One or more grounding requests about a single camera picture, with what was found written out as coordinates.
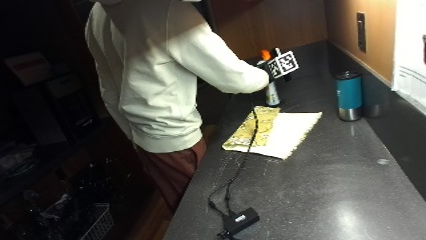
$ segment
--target mug lid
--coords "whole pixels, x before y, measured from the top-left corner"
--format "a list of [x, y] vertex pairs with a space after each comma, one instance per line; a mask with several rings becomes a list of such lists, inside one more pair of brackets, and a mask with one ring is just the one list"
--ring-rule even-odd
[[340, 72], [338, 74], [334, 74], [334, 78], [336, 80], [348, 80], [348, 79], [354, 79], [359, 76], [360, 76], [360, 73], [358, 73], [355, 71], [346, 71], [346, 72]]

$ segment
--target travel mug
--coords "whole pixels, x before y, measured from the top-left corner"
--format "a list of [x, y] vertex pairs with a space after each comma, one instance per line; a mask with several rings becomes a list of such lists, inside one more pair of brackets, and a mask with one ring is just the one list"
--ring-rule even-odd
[[336, 82], [338, 116], [343, 121], [362, 117], [360, 74], [346, 71], [334, 75]]

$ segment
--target bottle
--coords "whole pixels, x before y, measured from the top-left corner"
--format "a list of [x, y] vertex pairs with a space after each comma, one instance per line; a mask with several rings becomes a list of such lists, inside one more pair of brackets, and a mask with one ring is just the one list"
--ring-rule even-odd
[[338, 116], [343, 121], [362, 117], [360, 74], [346, 71], [334, 75], [336, 82]]
[[[262, 60], [266, 62], [267, 60], [270, 60], [270, 53], [267, 50], [262, 50]], [[275, 107], [279, 105], [279, 95], [276, 92], [276, 87], [275, 87], [275, 82], [274, 79], [271, 79], [271, 76], [268, 77], [268, 85], [266, 87], [266, 105], [268, 107]]]

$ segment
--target charger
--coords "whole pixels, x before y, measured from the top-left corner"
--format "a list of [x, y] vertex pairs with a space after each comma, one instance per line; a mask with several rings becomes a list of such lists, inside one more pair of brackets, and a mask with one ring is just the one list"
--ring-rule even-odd
[[259, 216], [251, 207], [231, 216], [224, 216], [223, 227], [227, 235], [235, 235], [258, 221]]

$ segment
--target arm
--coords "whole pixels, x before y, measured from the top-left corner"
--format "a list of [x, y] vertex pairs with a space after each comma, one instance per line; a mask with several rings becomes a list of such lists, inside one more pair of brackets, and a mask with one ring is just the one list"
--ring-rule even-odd
[[267, 73], [238, 59], [190, 4], [171, 3], [167, 23], [167, 51], [190, 72], [226, 93], [266, 87]]

